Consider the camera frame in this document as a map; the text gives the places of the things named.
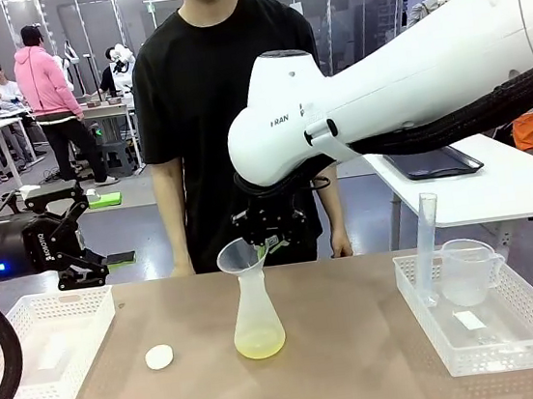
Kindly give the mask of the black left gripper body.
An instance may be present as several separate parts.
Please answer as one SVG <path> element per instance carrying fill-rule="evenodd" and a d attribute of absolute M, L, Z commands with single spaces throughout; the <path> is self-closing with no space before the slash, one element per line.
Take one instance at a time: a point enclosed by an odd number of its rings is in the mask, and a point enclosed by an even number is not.
<path fill-rule="evenodd" d="M 0 219 L 0 282 L 44 271 L 64 271 L 50 236 L 60 219 L 50 214 L 20 214 Z"/>

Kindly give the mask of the person's left hand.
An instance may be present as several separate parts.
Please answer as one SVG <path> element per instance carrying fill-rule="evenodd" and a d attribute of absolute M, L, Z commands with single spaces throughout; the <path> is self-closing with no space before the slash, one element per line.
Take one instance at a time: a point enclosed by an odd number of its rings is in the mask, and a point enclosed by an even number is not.
<path fill-rule="evenodd" d="M 351 240 L 343 228 L 331 232 L 330 247 L 332 258 L 350 257 L 353 255 Z"/>

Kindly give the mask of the person's right hand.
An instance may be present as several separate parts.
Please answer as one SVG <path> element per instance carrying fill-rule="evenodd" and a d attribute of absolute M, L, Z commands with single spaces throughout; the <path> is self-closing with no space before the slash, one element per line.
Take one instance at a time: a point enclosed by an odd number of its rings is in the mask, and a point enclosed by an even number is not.
<path fill-rule="evenodd" d="M 173 278 L 177 278 L 177 277 L 192 276 L 195 273 L 196 271 L 194 271 L 191 261 L 187 260 L 187 261 L 183 261 L 181 263 L 176 264 L 171 271 L 171 276 Z"/>

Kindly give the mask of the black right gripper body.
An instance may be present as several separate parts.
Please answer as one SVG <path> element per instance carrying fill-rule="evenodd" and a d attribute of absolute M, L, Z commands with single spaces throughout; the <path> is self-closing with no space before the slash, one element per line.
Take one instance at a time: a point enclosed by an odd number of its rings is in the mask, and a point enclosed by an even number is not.
<path fill-rule="evenodd" d="M 295 207 L 295 196 L 274 195 L 267 198 L 250 198 L 248 207 L 231 218 L 238 235 L 244 239 L 249 233 L 265 239 L 277 236 L 289 244 L 300 243 L 306 237 L 307 216 Z M 261 253 L 261 247 L 255 247 Z"/>

